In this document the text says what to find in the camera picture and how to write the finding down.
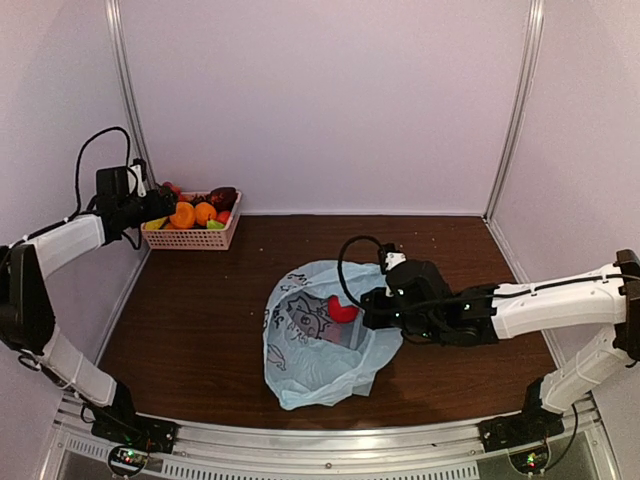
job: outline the brown wooden surface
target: brown wooden surface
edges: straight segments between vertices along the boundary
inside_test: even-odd
[[[356,234],[430,259],[454,290],[512,281],[478,218],[245,217],[228,252],[154,251],[101,367],[131,388],[143,412],[260,428],[370,428],[495,415],[521,407],[527,385],[554,366],[538,333],[471,349],[405,344],[370,397],[281,410],[265,385],[262,321],[288,271],[335,259]],[[349,259],[374,262],[357,245]]]

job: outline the toy fruit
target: toy fruit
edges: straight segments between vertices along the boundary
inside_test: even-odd
[[[216,215],[218,214],[218,212],[216,212],[216,209],[213,208],[213,205],[207,202],[199,203],[198,205],[196,205],[195,208],[196,208],[196,222],[201,227],[206,227],[207,222],[209,220],[215,220]]]
[[[218,212],[218,216],[216,217],[216,220],[226,225],[227,222],[229,221],[230,216],[231,216],[231,212],[229,210],[225,210],[224,212]]]
[[[169,221],[180,230],[191,228],[196,223],[196,209],[189,202],[178,202],[176,213],[169,217]]]
[[[202,202],[208,202],[208,200],[207,200],[207,197],[205,197],[204,195],[196,195],[190,200],[190,202],[191,202],[191,205],[196,207]]]
[[[208,200],[211,205],[216,207],[216,210],[223,212],[230,211],[237,198],[238,192],[234,187],[220,187],[211,191]]]
[[[163,187],[169,187],[171,189],[171,191],[173,193],[175,193],[178,197],[180,196],[180,194],[182,193],[182,190],[180,189],[180,187],[178,187],[177,185],[174,185],[171,182],[164,182],[162,184]]]
[[[144,224],[145,230],[160,230],[164,227],[164,224],[167,223],[169,217],[158,218],[157,220],[151,220]]]
[[[340,299],[335,295],[329,298],[329,317],[336,323],[351,323],[358,316],[358,307],[340,305]]]
[[[207,230],[224,230],[224,223],[220,223],[217,220],[209,220],[207,222]]]

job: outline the metal frame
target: metal frame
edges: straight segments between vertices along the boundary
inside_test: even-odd
[[[111,34],[111,42],[115,54],[116,67],[118,69],[118,79],[120,90],[124,101],[124,109],[127,115],[127,122],[131,132],[131,138],[135,145],[138,156],[147,161],[147,176],[151,185],[155,185],[156,179],[153,174],[153,167],[147,150],[147,144],[142,132],[142,123],[138,113],[135,95],[133,93],[133,83],[131,81],[131,71],[127,60],[127,49],[125,46],[124,32],[122,28],[122,18],[120,16],[120,0],[105,0],[107,10],[107,24]]]
[[[487,222],[491,222],[498,207],[500,197],[504,190],[505,181],[509,173],[511,161],[515,154],[518,137],[522,130],[524,122],[524,110],[531,93],[531,85],[538,61],[538,53],[540,51],[540,43],[542,40],[542,27],[544,24],[544,0],[531,0],[529,9],[529,22],[527,24],[527,33],[524,43],[524,52],[522,54],[522,65],[520,66],[520,77],[516,89],[516,97],[513,102],[513,110],[511,112],[511,120],[507,129],[507,137],[505,139],[500,165],[496,174],[496,179],[491,190],[489,203],[484,214]]]
[[[576,402],[576,407],[579,430],[591,442],[600,480],[618,480],[596,405],[586,396]],[[104,460],[105,452],[112,447],[106,440],[91,436],[90,425],[80,418],[80,408],[81,402],[72,395],[63,398],[41,480],[57,478],[66,452]],[[278,480],[411,478],[412,474],[460,468],[504,456],[505,451],[484,453],[477,428],[481,420],[344,431],[264,430],[178,421],[174,453],[154,454],[148,468],[163,478],[194,478],[191,474],[172,474],[180,469],[194,471],[195,478],[197,472],[216,472],[221,475],[217,478],[241,478],[241,474]],[[572,414],[565,416],[563,437],[571,434],[574,421]]]

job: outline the red object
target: red object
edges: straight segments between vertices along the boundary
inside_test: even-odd
[[[164,182],[162,184],[163,187],[169,187],[173,193],[175,193],[178,197],[182,194],[182,190],[177,185],[174,185],[171,182]]]
[[[230,216],[231,216],[231,212],[229,210],[224,212],[218,212],[218,216],[216,217],[216,220],[226,225],[227,222],[229,221]]]
[[[360,309],[352,305],[343,307],[335,295],[329,298],[329,316],[336,323],[351,323],[358,316]]]

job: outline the orange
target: orange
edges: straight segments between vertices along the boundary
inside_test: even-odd
[[[189,202],[178,202],[176,213],[169,217],[169,221],[180,230],[191,228],[196,223],[196,210]]]
[[[206,227],[209,220],[215,220],[218,212],[213,205],[207,202],[201,202],[196,205],[196,222],[201,227]]]

